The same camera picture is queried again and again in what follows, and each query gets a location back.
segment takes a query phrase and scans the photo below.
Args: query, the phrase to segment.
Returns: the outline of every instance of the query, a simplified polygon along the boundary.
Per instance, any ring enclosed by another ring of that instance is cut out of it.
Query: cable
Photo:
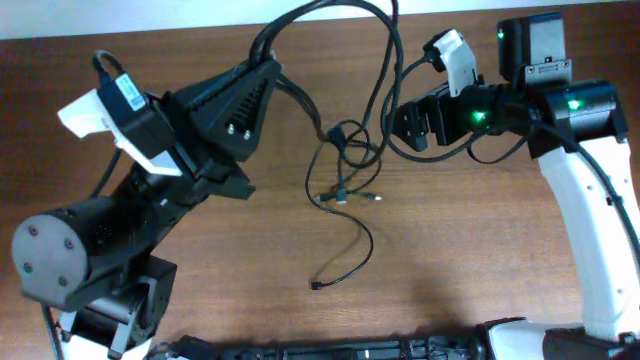
[[[353,276],[356,272],[358,272],[360,269],[362,269],[367,262],[369,262],[369,259],[371,259],[371,255],[373,254],[373,235],[371,234],[371,231],[369,231],[369,228],[367,228],[367,226],[362,223],[360,220],[358,220],[357,218],[346,214],[344,212],[341,211],[336,211],[336,210],[332,210],[329,209],[321,204],[319,204],[318,202],[316,202],[316,200],[311,196],[311,192],[309,191],[309,179],[311,178],[311,173],[313,171],[313,167],[316,164],[316,160],[318,159],[318,155],[320,154],[320,151],[322,150],[322,147],[324,146],[324,143],[320,143],[320,145],[318,145],[318,147],[316,148],[316,152],[313,154],[313,158],[311,159],[311,163],[309,164],[309,169],[307,170],[307,176],[304,180],[304,189],[305,192],[307,194],[307,198],[309,199],[309,201],[311,201],[311,203],[317,207],[318,209],[327,212],[329,214],[333,214],[333,215],[337,215],[337,216],[342,216],[344,218],[347,218],[351,221],[353,221],[354,223],[356,223],[356,225],[358,225],[360,228],[362,228],[366,233],[367,236],[369,237],[369,252],[367,253],[367,256],[364,258],[364,260],[362,260],[362,262],[356,266],[353,270],[349,271],[348,273],[342,275],[341,277],[329,281],[329,282],[320,282],[320,281],[313,281],[311,282],[311,289],[312,290],[320,290],[322,288],[325,288],[327,286],[333,286],[335,284],[338,284],[346,279],[348,279],[349,277]]]
[[[629,218],[627,210],[624,208],[622,197],[618,195],[618,192],[613,187],[609,176],[604,172],[602,167],[600,167],[600,164],[598,164],[596,159],[594,159],[593,156],[591,156],[591,154],[589,154],[589,152],[585,150],[584,147],[582,147],[575,140],[568,138],[557,129],[542,123],[535,124],[535,127],[558,139],[564,146],[569,148],[569,150],[575,151],[582,155],[586,162],[591,166],[593,171],[596,172],[596,174],[600,178],[600,181],[602,182],[602,185],[607,190],[607,193],[611,198],[611,203],[615,206],[616,211],[618,212],[618,216],[622,221],[622,226],[624,227],[627,236],[631,241],[631,247],[633,248],[633,252],[636,256],[636,262],[640,264],[640,242],[638,242],[638,234],[633,228],[633,224],[631,223],[631,219]]]
[[[396,64],[394,67],[394,72],[395,72],[395,81],[394,81],[394,87],[393,87],[393,101],[391,104],[391,113],[394,114],[395,116],[395,112],[398,108],[398,102],[399,102],[399,98],[400,98],[400,88],[401,88],[401,81],[400,81],[400,76],[402,74],[402,64],[403,64],[403,56],[404,56],[404,52],[402,49],[402,41],[400,39],[400,36],[397,32],[397,23],[398,23],[398,3],[397,0],[391,0],[392,2],[392,8],[393,8],[393,15],[391,17],[391,20],[389,20],[389,18],[387,17],[386,14],[384,14],[380,9],[378,9],[377,7],[373,6],[370,3],[364,2],[364,1],[359,1],[359,0],[318,0],[318,1],[314,1],[311,2],[309,4],[303,5],[297,9],[294,9],[293,11],[282,15],[281,17],[279,17],[278,19],[276,19],[275,21],[273,21],[272,23],[270,23],[269,25],[267,25],[265,28],[262,29],[262,31],[256,36],[256,38],[254,39],[254,42],[251,46],[251,49],[249,51],[249,67],[250,68],[254,68],[255,66],[257,66],[259,61],[265,61],[267,59],[269,59],[269,57],[271,56],[271,46],[273,44],[273,42],[275,41],[277,35],[289,24],[291,24],[295,19],[297,19],[298,17],[314,11],[316,9],[320,9],[323,7],[327,7],[327,6],[335,6],[335,5],[350,5],[350,6],[355,6],[355,7],[360,7],[363,8],[365,10],[370,11],[371,13],[373,13],[375,16],[377,16],[388,28],[389,30],[389,37],[387,39],[387,47],[385,49],[385,55],[384,55],[384,59],[382,61],[382,67],[380,69],[380,74],[378,76],[378,80],[376,81],[376,84],[374,86],[374,89],[372,91],[371,96],[369,97],[369,101],[367,103],[367,107],[365,108],[365,112],[363,115],[363,119],[361,123],[358,123],[355,120],[345,120],[345,121],[341,121],[340,123],[338,123],[335,127],[332,128],[332,130],[335,130],[336,128],[339,128],[339,132],[338,135],[339,137],[342,136],[342,139],[338,139],[336,140],[336,138],[330,139],[329,138],[329,133],[324,134],[321,130],[321,119],[320,119],[320,114],[317,111],[317,108],[315,107],[315,104],[313,103],[313,101],[311,100],[311,98],[308,96],[308,94],[306,92],[304,92],[304,90],[302,90],[299,86],[297,86],[293,81],[289,80],[286,76],[282,75],[279,79],[278,79],[278,83],[276,84],[276,88],[287,93],[289,96],[291,96],[292,98],[294,98],[294,100],[296,100],[298,102],[298,104],[302,107],[302,109],[305,111],[305,113],[307,114],[307,116],[309,116],[313,122],[314,128],[316,130],[316,135],[318,137],[318,139],[320,140],[320,145],[318,146],[318,149],[316,150],[316,153],[314,154],[314,157],[311,161],[311,163],[309,164],[309,170],[307,172],[307,178],[305,181],[305,190],[307,193],[307,197],[309,199],[309,201],[311,201],[311,203],[316,206],[317,208],[334,214],[334,215],[339,215],[339,216],[343,216],[346,217],[352,221],[354,221],[358,226],[362,227],[365,232],[368,234],[369,236],[369,240],[371,243],[371,247],[369,249],[369,253],[367,255],[367,257],[365,258],[365,260],[358,265],[356,268],[354,268],[352,271],[350,271],[349,273],[345,274],[344,276],[335,279],[333,281],[327,282],[327,283],[322,283],[319,281],[314,281],[312,282],[312,289],[314,290],[320,290],[323,287],[326,286],[331,286],[331,285],[335,285],[347,278],[349,278],[350,276],[352,276],[354,273],[356,273],[358,270],[360,270],[371,258],[371,255],[373,253],[373,236],[371,235],[371,232],[369,231],[369,229],[358,219],[356,219],[355,217],[348,215],[346,213],[343,212],[339,212],[339,211],[334,211],[331,209],[328,209],[322,205],[320,205],[318,202],[316,202],[316,200],[311,196],[311,193],[309,192],[309,179],[311,177],[311,173],[313,171],[313,167],[315,166],[318,154],[320,153],[323,145],[326,142],[332,142],[334,143],[334,145],[336,145],[336,147],[338,148],[339,151],[339,157],[338,157],[338,183],[332,187],[332,189],[342,189],[345,188],[345,183],[350,181],[357,173],[360,169],[364,169],[367,168],[371,165],[373,165],[374,163],[377,163],[377,168],[376,171],[374,172],[374,174],[367,180],[365,181],[363,184],[361,184],[360,186],[356,187],[355,189],[351,189],[351,190],[347,190],[347,194],[357,194],[359,193],[362,189],[364,189],[366,186],[368,186],[369,184],[371,184],[375,178],[378,176],[378,174],[380,173],[380,170],[382,168],[382,153],[384,152],[384,149],[386,147],[386,143],[390,140],[391,138],[391,131],[384,133],[383,132],[383,140],[380,146],[377,146],[375,144],[373,144],[371,142],[371,138],[369,136],[369,132],[367,131],[366,127],[368,125],[369,119],[371,117],[371,112],[373,109],[373,105],[375,103],[375,100],[378,97],[379,91],[382,87],[382,84],[384,82],[390,61],[391,61],[391,53],[393,51],[393,47],[395,46],[396,49]],[[392,129],[393,128],[393,121],[394,121],[394,116],[391,117],[390,120],[390,126],[389,128]],[[348,136],[344,136],[344,131],[342,130],[342,127],[347,125],[347,124],[352,124],[356,126],[355,131],[353,131],[352,133],[350,133]],[[361,140],[357,140],[355,139],[355,137],[357,135],[359,135],[360,133],[364,133],[365,136],[365,141],[361,141]],[[346,149],[347,148],[364,148],[364,155],[362,157],[362,160],[360,162],[354,162],[351,159],[348,158],[347,154],[346,154]],[[352,173],[350,173],[348,176],[343,176],[343,162],[346,163],[348,166],[354,168],[354,171]],[[330,196],[335,197],[336,193],[335,190],[332,190],[333,192],[330,193]],[[373,198],[374,200],[380,199],[379,196],[372,194],[372,193],[364,193],[362,194],[363,196],[367,196],[369,198]]]
[[[520,150],[520,148],[522,147],[522,145],[526,144],[527,141],[531,140],[531,138],[536,134],[535,130],[531,130],[529,131],[529,133],[523,137],[520,138],[520,140],[518,140],[517,143],[515,143],[515,145],[513,145],[511,147],[511,149],[509,149],[509,151],[507,151],[506,153],[504,153],[504,155],[500,156],[499,158],[495,159],[495,160],[491,160],[491,161],[484,161],[484,160],[480,160],[476,157],[476,154],[474,154],[473,152],[473,144],[469,145],[469,147],[467,148],[467,154],[469,154],[469,157],[471,159],[473,159],[473,161],[479,162],[480,164],[484,164],[484,165],[493,165],[493,164],[497,164],[505,159],[507,159],[508,157],[510,157],[511,155],[515,154],[516,151]]]
[[[62,355],[62,346],[58,339],[58,332],[56,331],[56,326],[53,322],[53,317],[51,316],[51,308],[42,304],[42,315],[44,316],[44,322],[47,326],[47,332],[49,333],[49,340],[51,340],[51,346],[53,347],[53,354],[56,360],[64,360],[64,356]]]
[[[106,78],[108,78],[108,81],[111,81],[111,76],[109,75],[106,68],[104,67],[104,64],[102,63],[102,60],[101,60],[102,57],[105,57],[109,60],[111,65],[113,65],[118,71],[118,74],[124,73],[124,69],[122,68],[122,65],[120,64],[120,62],[118,62],[115,56],[113,56],[111,53],[106,52],[104,50],[98,50],[94,53],[92,63],[94,68],[100,75],[101,82],[103,82]],[[113,153],[113,156],[111,157],[111,161],[109,161],[109,165],[107,165],[107,168],[104,171],[104,174],[102,174],[100,181],[98,181],[98,183],[94,187],[91,194],[89,194],[90,199],[96,198],[98,197],[98,195],[100,195],[100,192],[106,185],[107,181],[111,177],[111,174],[113,173],[113,170],[118,164],[120,155],[122,155],[122,149],[116,149]],[[58,339],[58,335],[55,329],[50,307],[42,304],[42,314],[44,316],[44,321],[47,325],[47,331],[49,332],[49,339],[51,340],[51,345],[53,346],[53,352],[55,354],[55,358],[56,360],[63,360],[64,357],[62,355],[62,346],[60,345],[60,339]]]
[[[100,181],[98,181],[98,184],[96,184],[95,188],[93,189],[93,191],[89,195],[90,199],[93,199],[93,198],[97,197],[98,195],[100,195],[100,192],[102,191],[102,188],[104,188],[104,186],[107,184],[107,181],[109,180],[109,177],[111,177],[111,174],[113,173],[113,170],[116,168],[116,165],[118,164],[118,160],[120,159],[120,155],[121,154],[122,154],[122,149],[116,149],[113,152],[113,156],[111,157],[111,161],[109,161],[109,165],[104,170],[104,174],[102,174],[102,178],[100,178]]]
[[[111,64],[111,66],[116,69],[116,71],[118,72],[118,76],[124,74],[125,71],[122,67],[122,64],[120,64],[120,61],[118,61],[118,59],[116,59],[113,54],[105,50],[96,50],[93,53],[91,64],[93,65],[93,68],[96,70],[96,72],[98,72],[100,84],[104,86],[113,79],[111,78],[111,75],[109,75],[109,71],[107,71],[107,68],[104,66],[104,62],[102,61],[103,58],[107,59],[109,64]]]
[[[397,18],[397,0],[392,0],[392,1],[394,4],[393,6],[394,18]],[[375,16],[377,16],[389,29],[389,34],[390,34],[389,36],[392,39],[392,43],[395,45],[396,59],[397,59],[396,65],[394,67],[394,70],[395,70],[395,83],[394,83],[395,85],[393,87],[394,98],[391,105],[391,112],[393,116],[390,119],[390,128],[393,128],[393,121],[395,117],[395,112],[398,107],[398,101],[400,97],[400,88],[401,88],[400,76],[402,74],[402,63],[403,63],[403,56],[404,56],[404,52],[402,49],[402,41],[400,39],[400,35],[397,32],[396,25],[391,20],[389,20],[389,18],[387,17],[386,14],[384,14],[384,12],[382,12],[380,9],[378,9],[376,6],[370,3],[367,3],[364,1],[358,1],[358,0],[319,0],[319,1],[314,1],[312,3],[303,5],[297,9],[292,10],[287,14],[282,15],[280,18],[276,19],[275,21],[267,25],[265,28],[263,28],[262,31],[258,34],[258,36],[256,36],[256,38],[254,39],[254,42],[249,51],[250,67],[255,67],[257,65],[257,61],[260,58],[259,57],[260,53],[262,54],[263,60],[265,59],[265,57],[269,56],[271,51],[271,44],[275,40],[275,37],[278,35],[280,31],[282,31],[282,29],[284,29],[284,27],[291,24],[295,19],[313,10],[317,10],[327,6],[336,6],[336,5],[350,5],[350,6],[360,7],[365,10],[368,10],[371,13],[373,13]],[[353,139],[355,135],[357,134],[351,134],[349,140]],[[375,156],[370,158],[369,160],[356,163],[351,161],[349,158],[345,156],[344,158],[345,162],[349,164],[349,166],[358,168],[358,169],[364,169],[366,167],[373,165],[377,161],[377,158],[380,157],[384,152],[386,143],[389,141],[390,137],[391,137],[391,131],[384,133],[383,141],[381,145],[378,147],[378,150],[376,151]]]

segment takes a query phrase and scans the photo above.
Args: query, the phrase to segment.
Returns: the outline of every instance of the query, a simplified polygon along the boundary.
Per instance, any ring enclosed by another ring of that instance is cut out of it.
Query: cable connector
[[[338,148],[340,154],[342,154],[347,147],[347,137],[340,126],[334,126],[327,132],[329,141]]]
[[[367,198],[369,201],[382,201],[382,196],[374,193],[360,193],[360,195]]]
[[[338,187],[336,190],[336,204],[338,205],[346,205],[347,204],[347,188],[344,186]]]

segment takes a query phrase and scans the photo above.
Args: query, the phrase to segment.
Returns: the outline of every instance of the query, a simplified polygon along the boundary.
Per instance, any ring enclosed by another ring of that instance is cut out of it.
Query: white arm segment
[[[144,343],[134,347],[133,349],[122,354],[121,360],[142,360],[151,349],[151,341],[149,338]],[[109,348],[87,340],[79,335],[73,335],[69,342],[60,340],[62,346],[62,354],[65,360],[86,360],[86,359],[108,359],[107,354]]]
[[[610,176],[631,222],[640,213],[629,167],[627,143],[612,136],[580,143]],[[588,335],[618,341],[640,330],[640,285],[633,248],[596,173],[578,153],[555,149],[538,159],[567,228],[582,288],[582,320]]]

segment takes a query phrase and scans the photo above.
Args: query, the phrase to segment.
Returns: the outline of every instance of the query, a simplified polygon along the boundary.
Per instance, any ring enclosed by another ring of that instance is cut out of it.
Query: wood grain
[[[487,81],[501,82],[495,24],[549,10],[565,16],[574,79],[606,78],[619,89],[631,147],[638,150],[638,3],[403,16],[405,58],[414,61],[435,33],[456,28],[471,44]],[[97,86],[89,61],[93,50],[117,54],[143,89],[161,93],[239,63],[260,28],[0,42],[4,358],[51,355],[37,304],[19,293],[10,255],[13,230],[31,214],[86,196],[113,150],[109,135],[80,141],[56,117],[58,109]],[[275,50],[329,127],[362,116],[386,36],[375,19],[297,23],[281,34]],[[444,79],[430,68],[420,69],[404,83],[403,99],[422,95]],[[379,131],[373,133],[380,138]],[[495,156],[515,140],[509,135],[486,140],[478,153]],[[190,334],[217,342],[319,341],[426,334],[517,315],[579,320],[580,291],[561,215],[526,151],[495,166],[466,156],[420,165],[388,152],[382,175],[371,186],[384,201],[353,200],[345,208],[374,231],[371,263],[339,286],[310,291],[309,279],[320,269],[326,268],[320,279],[332,279],[367,250],[352,223],[306,200],[304,175],[315,146],[303,112],[285,95],[275,95],[260,148],[243,164],[258,188],[255,195],[246,202],[211,198],[155,251],[179,265],[157,339]],[[637,154],[632,155],[636,177]],[[118,166],[109,189],[129,165],[127,159]],[[313,188],[323,191],[334,178],[335,154],[328,151],[316,168]]]

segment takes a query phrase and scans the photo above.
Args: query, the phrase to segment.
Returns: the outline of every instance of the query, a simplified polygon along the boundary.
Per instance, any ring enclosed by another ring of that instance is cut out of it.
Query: wire bundle
[[[305,178],[305,192],[307,194],[307,198],[309,201],[318,209],[325,211],[329,214],[337,215],[349,219],[356,223],[360,228],[364,230],[369,238],[369,252],[365,259],[356,266],[353,270],[349,271],[345,275],[329,282],[319,282],[313,281],[311,283],[311,288],[313,290],[320,290],[324,287],[335,285],[353,274],[355,274],[358,270],[360,270],[371,258],[374,247],[374,240],[371,231],[367,228],[367,226],[362,223],[362,221],[357,218],[344,213],[342,211],[336,211],[326,207],[321,204],[320,200],[326,201],[336,197],[337,191],[339,189],[344,189],[347,195],[349,194],[359,194],[361,191],[366,188],[369,184],[371,184],[375,178],[380,173],[382,169],[382,153],[387,146],[391,138],[391,129],[393,128],[393,119],[395,118],[395,113],[398,108],[398,102],[400,98],[400,88],[401,88],[401,75],[402,75],[402,63],[404,52],[402,49],[402,42],[400,36],[397,31],[398,24],[398,3],[397,0],[392,0],[393,14],[391,18],[389,18],[384,12],[378,9],[376,6],[361,0],[319,0],[314,1],[309,4],[303,5],[283,16],[273,21],[271,24],[267,25],[255,38],[251,49],[249,51],[249,67],[256,66],[260,61],[267,60],[271,54],[271,45],[273,44],[276,36],[282,31],[287,25],[291,24],[298,17],[307,14],[311,11],[328,7],[328,6],[339,6],[339,5],[348,5],[355,6],[362,9],[365,9],[371,13],[373,13],[378,19],[380,19],[387,29],[389,30],[389,38],[387,40],[387,47],[385,50],[384,59],[382,62],[382,67],[380,69],[380,74],[378,76],[378,80],[374,86],[374,89],[369,98],[369,102],[365,109],[363,118],[361,122],[355,120],[344,120],[340,121],[334,128],[339,128],[341,133],[344,133],[344,128],[346,126],[355,126],[356,130],[349,133],[349,135],[345,136],[344,141],[341,144],[332,141],[332,138],[328,135],[328,133],[324,133],[321,128],[321,117],[318,112],[317,107],[313,103],[313,100],[309,97],[309,95],[299,86],[297,86],[293,81],[288,79],[285,75],[281,75],[278,79],[278,83],[276,84],[277,89],[287,93],[293,99],[295,99],[298,104],[302,107],[303,111],[311,118],[314,129],[316,131],[316,136],[320,141],[320,144],[316,148],[316,151],[313,155],[311,163],[309,164],[309,168],[307,170],[307,176]],[[382,83],[386,77],[387,70],[389,68],[389,64],[391,62],[392,51],[395,48],[396,52],[396,64],[394,66],[395,72],[395,81],[393,90],[390,93],[391,100],[391,116],[389,117],[388,131],[383,132],[383,140],[381,144],[377,145],[371,141],[371,137],[369,131],[367,130],[367,125],[369,123],[369,119],[371,118],[371,113],[373,110],[373,105],[378,97],[380,89],[382,87]],[[359,135],[363,135],[365,140],[359,140],[356,137]],[[326,143],[332,143],[338,149],[338,161],[337,161],[337,173],[338,173],[338,182],[332,187],[330,193],[325,194],[322,199],[315,198],[311,195],[311,191],[309,189],[309,181],[311,178],[311,174],[313,172],[313,168],[316,164],[317,158],[322,151],[324,145]],[[359,148],[364,149],[364,155],[361,160],[354,161],[347,155],[347,148]],[[372,165],[376,164],[376,170],[374,174],[362,183],[359,186],[356,186],[352,189],[346,189],[346,183],[351,181],[360,170],[368,168]],[[345,175],[344,166],[348,166],[353,169],[351,173]],[[374,196],[375,194],[363,193],[365,196],[373,196],[374,199],[378,199],[378,197]]]

